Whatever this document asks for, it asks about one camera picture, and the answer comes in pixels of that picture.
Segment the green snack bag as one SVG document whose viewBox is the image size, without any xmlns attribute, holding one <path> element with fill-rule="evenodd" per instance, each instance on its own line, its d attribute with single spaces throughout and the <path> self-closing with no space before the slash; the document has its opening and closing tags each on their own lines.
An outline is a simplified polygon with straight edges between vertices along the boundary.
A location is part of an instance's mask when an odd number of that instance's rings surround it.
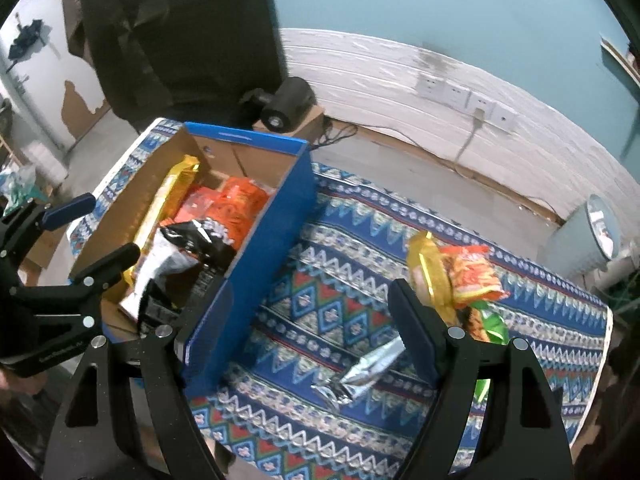
<svg viewBox="0 0 640 480">
<path fill-rule="evenodd" d="M 465 330 L 475 340 L 502 344 L 509 342 L 509 331 L 503 318 L 492 310 L 491 304 L 478 300 L 470 305 L 469 317 L 465 322 Z"/>
</svg>

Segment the black snack pack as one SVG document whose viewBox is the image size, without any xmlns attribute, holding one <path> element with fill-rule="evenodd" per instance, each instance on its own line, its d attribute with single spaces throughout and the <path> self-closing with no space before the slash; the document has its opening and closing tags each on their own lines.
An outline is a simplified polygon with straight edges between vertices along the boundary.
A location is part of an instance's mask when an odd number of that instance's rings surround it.
<svg viewBox="0 0 640 480">
<path fill-rule="evenodd" d="M 190 334 L 223 282 L 221 275 L 206 266 L 168 275 L 165 290 L 149 282 L 142 297 L 138 334 L 149 334 L 161 325 L 171 325 L 178 332 L 184 328 Z"/>
</svg>

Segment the silver foil snack pack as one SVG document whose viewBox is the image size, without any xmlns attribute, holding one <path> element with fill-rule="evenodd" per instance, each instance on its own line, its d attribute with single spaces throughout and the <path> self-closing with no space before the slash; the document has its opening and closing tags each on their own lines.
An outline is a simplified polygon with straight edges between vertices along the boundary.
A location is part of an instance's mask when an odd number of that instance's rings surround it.
<svg viewBox="0 0 640 480">
<path fill-rule="evenodd" d="M 362 356 L 344 372 L 312 385 L 311 389 L 330 410 L 338 412 L 365 396 L 405 351 L 401 336 L 396 336 Z"/>
</svg>

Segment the orange fries snack bag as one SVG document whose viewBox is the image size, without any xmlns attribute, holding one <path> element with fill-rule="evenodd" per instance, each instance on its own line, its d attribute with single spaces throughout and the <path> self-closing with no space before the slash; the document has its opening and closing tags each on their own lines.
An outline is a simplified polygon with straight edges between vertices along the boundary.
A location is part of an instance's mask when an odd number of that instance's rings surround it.
<svg viewBox="0 0 640 480">
<path fill-rule="evenodd" d="M 456 309 L 477 301 L 499 301 L 509 297 L 488 259 L 490 248 L 487 245 L 446 246 L 439 251 Z"/>
</svg>

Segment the long gold snack pack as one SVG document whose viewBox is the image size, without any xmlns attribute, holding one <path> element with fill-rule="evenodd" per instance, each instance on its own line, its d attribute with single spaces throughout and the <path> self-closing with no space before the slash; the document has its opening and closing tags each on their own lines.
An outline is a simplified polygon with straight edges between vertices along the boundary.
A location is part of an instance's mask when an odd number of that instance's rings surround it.
<svg viewBox="0 0 640 480">
<path fill-rule="evenodd" d="M 200 160 L 197 157 L 184 155 L 182 161 L 172 166 L 165 174 L 132 239 L 132 242 L 140 249 L 141 258 L 144 258 L 149 252 L 154 233 L 160 222 L 171 218 L 180 208 L 186 198 L 186 192 L 189 191 L 198 175 L 200 165 Z"/>
</svg>

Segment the orange black snack bag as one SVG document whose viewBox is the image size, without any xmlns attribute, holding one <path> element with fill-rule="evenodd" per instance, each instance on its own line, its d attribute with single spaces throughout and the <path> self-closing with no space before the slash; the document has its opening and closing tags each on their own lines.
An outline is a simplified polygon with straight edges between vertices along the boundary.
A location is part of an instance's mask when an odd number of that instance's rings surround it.
<svg viewBox="0 0 640 480">
<path fill-rule="evenodd" d="M 224 273 L 274 189 L 251 178 L 230 177 L 217 191 L 219 197 L 202 218 L 182 223 L 170 218 L 160 224 L 160 232 L 204 266 Z"/>
</svg>

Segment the white silver snack pack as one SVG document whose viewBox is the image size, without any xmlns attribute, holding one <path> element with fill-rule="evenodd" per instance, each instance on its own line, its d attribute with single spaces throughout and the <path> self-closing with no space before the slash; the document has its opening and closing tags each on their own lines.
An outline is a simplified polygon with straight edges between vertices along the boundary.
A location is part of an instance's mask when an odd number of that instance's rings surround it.
<svg viewBox="0 0 640 480">
<path fill-rule="evenodd" d="M 197 264 L 198 260 L 168 242 L 161 232 L 157 232 L 152 241 L 151 249 L 134 280 L 132 292 L 120 302 L 122 310 L 134 321 L 139 321 L 142 313 L 143 293 L 149 282 L 155 282 L 161 290 L 165 290 L 168 275 L 182 273 Z"/>
</svg>

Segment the red snack bag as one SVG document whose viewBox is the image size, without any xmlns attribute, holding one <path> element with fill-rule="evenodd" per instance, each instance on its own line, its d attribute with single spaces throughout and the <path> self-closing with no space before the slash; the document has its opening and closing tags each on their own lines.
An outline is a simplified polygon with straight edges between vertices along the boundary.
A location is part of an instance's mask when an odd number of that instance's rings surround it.
<svg viewBox="0 0 640 480">
<path fill-rule="evenodd" d="M 194 218 L 202 218 L 208 208 L 216 202 L 219 195 L 220 193 L 213 188 L 206 188 L 203 185 L 191 186 L 171 220 L 175 223 L 182 223 Z"/>
</svg>

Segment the patterned blue tablecloth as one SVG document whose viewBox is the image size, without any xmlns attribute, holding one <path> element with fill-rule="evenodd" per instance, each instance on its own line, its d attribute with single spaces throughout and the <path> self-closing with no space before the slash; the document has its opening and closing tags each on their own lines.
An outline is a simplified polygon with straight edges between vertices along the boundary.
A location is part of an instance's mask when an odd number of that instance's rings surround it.
<svg viewBox="0 0 640 480">
<path fill-rule="evenodd" d="M 597 297 L 491 246 L 505 344 L 450 330 L 411 290 L 410 237 L 477 235 L 354 174 L 303 140 L 157 119 L 68 233 L 82 269 L 130 242 L 169 170 L 271 188 L 192 333 L 177 344 L 186 429 L 277 479 L 528 479 L 570 459 L 613 326 Z"/>
</svg>

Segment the blue cardboard box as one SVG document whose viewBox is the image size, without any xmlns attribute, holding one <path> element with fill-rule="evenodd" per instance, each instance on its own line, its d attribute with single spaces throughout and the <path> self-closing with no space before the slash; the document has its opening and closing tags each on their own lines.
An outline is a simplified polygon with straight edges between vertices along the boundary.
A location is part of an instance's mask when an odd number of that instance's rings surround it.
<svg viewBox="0 0 640 480">
<path fill-rule="evenodd" d="M 136 316 L 146 284 L 194 289 L 200 314 L 175 340 L 190 398 L 216 390 L 316 202 L 309 144 L 157 118 L 67 231 L 76 270 L 127 243 L 140 257 L 110 295 Z"/>
</svg>

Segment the light blue trash bin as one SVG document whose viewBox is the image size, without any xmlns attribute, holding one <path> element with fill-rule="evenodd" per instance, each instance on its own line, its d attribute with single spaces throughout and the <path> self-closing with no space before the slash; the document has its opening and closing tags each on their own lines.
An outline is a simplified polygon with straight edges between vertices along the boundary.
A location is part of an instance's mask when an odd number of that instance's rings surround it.
<svg viewBox="0 0 640 480">
<path fill-rule="evenodd" d="M 541 248 L 539 262 L 563 278 L 604 269 L 622 246 L 622 231 L 614 211 L 591 194 Z"/>
</svg>

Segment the black hanging cloth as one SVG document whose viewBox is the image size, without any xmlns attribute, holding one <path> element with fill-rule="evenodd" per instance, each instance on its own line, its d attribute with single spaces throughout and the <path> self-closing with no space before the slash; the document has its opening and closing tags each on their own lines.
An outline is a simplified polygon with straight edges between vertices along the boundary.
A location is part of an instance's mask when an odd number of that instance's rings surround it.
<svg viewBox="0 0 640 480">
<path fill-rule="evenodd" d="M 155 118 L 250 128 L 285 62 L 273 0 L 62 0 L 67 47 L 137 131 Z"/>
</svg>

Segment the black round speaker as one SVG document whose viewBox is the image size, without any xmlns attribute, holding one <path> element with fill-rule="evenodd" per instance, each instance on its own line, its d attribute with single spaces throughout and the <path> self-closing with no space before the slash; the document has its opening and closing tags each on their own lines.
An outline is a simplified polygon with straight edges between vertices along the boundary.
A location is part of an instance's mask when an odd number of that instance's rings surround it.
<svg viewBox="0 0 640 480">
<path fill-rule="evenodd" d="M 262 88 L 246 92 L 239 106 L 246 119 L 255 118 L 276 133 L 294 131 L 316 100 L 310 84 L 300 77 L 288 77 L 273 93 Z"/>
</svg>

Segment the small cardboard box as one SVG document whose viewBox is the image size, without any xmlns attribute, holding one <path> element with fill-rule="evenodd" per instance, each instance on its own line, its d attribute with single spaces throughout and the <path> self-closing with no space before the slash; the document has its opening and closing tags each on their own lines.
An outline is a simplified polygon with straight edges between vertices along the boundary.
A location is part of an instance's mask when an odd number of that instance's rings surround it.
<svg viewBox="0 0 640 480">
<path fill-rule="evenodd" d="M 277 138 L 303 140 L 314 144 L 324 129 L 324 108 L 311 105 L 298 110 L 295 106 L 266 106 L 252 128 Z"/>
</svg>

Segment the wooden window sill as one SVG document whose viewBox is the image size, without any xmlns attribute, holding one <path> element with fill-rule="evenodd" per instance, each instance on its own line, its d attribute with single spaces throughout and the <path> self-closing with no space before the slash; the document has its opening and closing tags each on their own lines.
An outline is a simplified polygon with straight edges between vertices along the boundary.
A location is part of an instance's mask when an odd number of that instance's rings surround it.
<svg viewBox="0 0 640 480">
<path fill-rule="evenodd" d="M 636 86 L 640 84 L 638 70 L 632 66 L 623 53 L 620 53 L 606 38 L 602 37 L 600 41 L 601 49 L 621 68 L 624 73 L 634 82 Z"/>
</svg>

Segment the black umbrella on wall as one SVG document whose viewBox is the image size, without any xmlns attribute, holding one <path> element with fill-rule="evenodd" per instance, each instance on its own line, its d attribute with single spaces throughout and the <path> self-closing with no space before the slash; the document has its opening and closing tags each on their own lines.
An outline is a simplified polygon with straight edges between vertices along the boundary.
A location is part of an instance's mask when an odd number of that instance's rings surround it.
<svg viewBox="0 0 640 480">
<path fill-rule="evenodd" d="M 32 52 L 36 44 L 42 44 L 43 46 L 46 44 L 42 38 L 43 20 L 35 18 L 29 25 L 22 25 L 20 16 L 15 14 L 15 17 L 17 20 L 18 34 L 9 48 L 8 59 L 10 64 L 6 69 L 7 74 L 13 70 L 13 67 L 18 62 L 23 61 L 29 56 L 29 53 Z"/>
</svg>

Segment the white wall socket strip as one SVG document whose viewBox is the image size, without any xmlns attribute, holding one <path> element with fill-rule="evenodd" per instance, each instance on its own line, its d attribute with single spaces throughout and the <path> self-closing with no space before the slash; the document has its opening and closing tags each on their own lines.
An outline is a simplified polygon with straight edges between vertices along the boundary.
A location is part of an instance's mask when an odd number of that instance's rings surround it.
<svg viewBox="0 0 640 480">
<path fill-rule="evenodd" d="M 506 104 L 436 76 L 418 73 L 416 93 L 421 98 L 445 105 L 465 115 L 480 114 L 485 122 L 504 132 L 512 132 L 518 119 L 518 113 Z"/>
</svg>

